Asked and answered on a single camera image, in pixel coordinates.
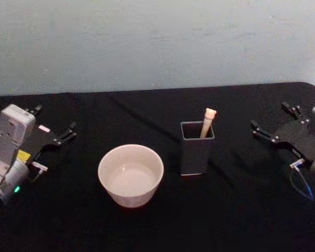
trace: cable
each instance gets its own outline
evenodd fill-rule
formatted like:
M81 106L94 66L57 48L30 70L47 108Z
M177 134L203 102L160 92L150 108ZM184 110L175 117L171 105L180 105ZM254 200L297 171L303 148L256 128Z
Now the cable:
M300 177L302 178L303 183L305 184L306 188L308 189L309 195L306 194L306 193L304 193L302 190L298 189L298 188L295 186L295 184L294 184L294 182L293 182L293 179L292 179L294 170L296 170L296 171L298 172L298 174L300 175ZM311 191L311 189L310 189L310 187L309 187L309 185L308 185L306 179L305 179L304 176L302 175L300 169L295 166L295 167L294 167L294 170L291 171L290 176L289 176L289 180L290 180L291 185L292 185L292 186L295 188L295 190L298 191L298 193L300 193L302 196L304 196L304 197L310 199L311 201L313 201L313 200L314 200L313 193L312 193L312 191Z

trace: white wall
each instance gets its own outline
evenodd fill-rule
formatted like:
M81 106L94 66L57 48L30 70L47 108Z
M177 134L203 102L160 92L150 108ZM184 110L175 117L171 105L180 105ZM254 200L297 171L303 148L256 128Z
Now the white wall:
M0 0L0 95L306 81L313 0Z

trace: white bowl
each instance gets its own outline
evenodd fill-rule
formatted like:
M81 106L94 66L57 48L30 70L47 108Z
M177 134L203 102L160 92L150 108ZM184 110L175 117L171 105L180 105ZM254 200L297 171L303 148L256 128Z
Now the white bowl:
M163 176L159 155L148 147L127 144L109 151L100 161L98 178L119 205L129 208L146 204Z

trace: black table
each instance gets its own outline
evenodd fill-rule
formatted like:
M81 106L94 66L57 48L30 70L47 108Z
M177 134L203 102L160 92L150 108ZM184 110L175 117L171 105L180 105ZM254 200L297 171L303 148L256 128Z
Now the black table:
M45 153L49 167L25 183L0 209L0 251L315 251L315 202L289 184L296 158L252 138L250 120L269 131L291 118L287 101L310 112L315 87L307 83L61 93L0 97L44 106L37 118L61 133L77 122L77 138ZM218 111L211 164L205 175L178 174L181 121L196 121L206 107ZM118 206L97 178L100 159L118 145L154 149L165 173L143 208Z

